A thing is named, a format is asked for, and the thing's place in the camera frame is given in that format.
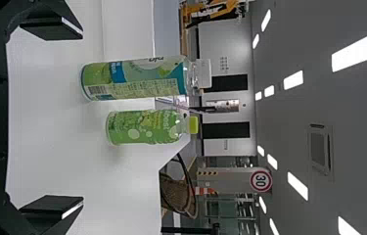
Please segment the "white wall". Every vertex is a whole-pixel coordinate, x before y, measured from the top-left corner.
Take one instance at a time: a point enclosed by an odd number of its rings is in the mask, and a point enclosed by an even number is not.
[[[229,139],[228,150],[224,149],[224,141],[205,140],[205,154],[207,156],[254,156],[256,155],[254,130],[254,101],[252,79],[252,33],[250,16],[246,16],[242,23],[237,20],[226,20],[201,23],[199,26],[201,58],[211,59],[212,75],[247,74],[249,80],[248,91],[214,92],[203,96],[206,101],[239,99],[240,111],[230,114],[204,115],[204,123],[242,122],[251,124],[251,138]],[[220,70],[220,58],[227,57],[229,71]]]

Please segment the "bottle cap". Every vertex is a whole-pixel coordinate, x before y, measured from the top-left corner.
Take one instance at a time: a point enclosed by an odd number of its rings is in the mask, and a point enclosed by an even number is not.
[[[199,120],[198,117],[189,118],[189,133],[197,134],[199,133]]]
[[[199,88],[210,88],[211,87],[210,59],[196,60],[196,76],[198,77]]]

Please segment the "red circle sign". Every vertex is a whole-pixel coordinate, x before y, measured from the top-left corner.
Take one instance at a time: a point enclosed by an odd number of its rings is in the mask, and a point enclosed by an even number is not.
[[[258,170],[251,175],[251,186],[258,193],[268,192],[272,187],[272,176],[263,170]]]

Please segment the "beverage bottle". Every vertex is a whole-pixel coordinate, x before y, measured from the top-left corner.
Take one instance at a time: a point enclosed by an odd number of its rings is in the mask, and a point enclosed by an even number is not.
[[[95,63],[82,69],[80,80],[91,101],[200,95],[211,87],[211,67],[210,60],[185,56]]]
[[[174,110],[112,112],[107,118],[111,144],[168,144],[184,134],[197,134],[197,117],[183,117]]]

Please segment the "green bottle cap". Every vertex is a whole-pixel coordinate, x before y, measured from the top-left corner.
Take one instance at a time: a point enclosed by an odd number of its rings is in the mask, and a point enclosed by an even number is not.
[[[190,117],[190,120],[189,120],[189,133],[191,133],[191,134],[199,133],[199,120],[198,120],[198,117]]]

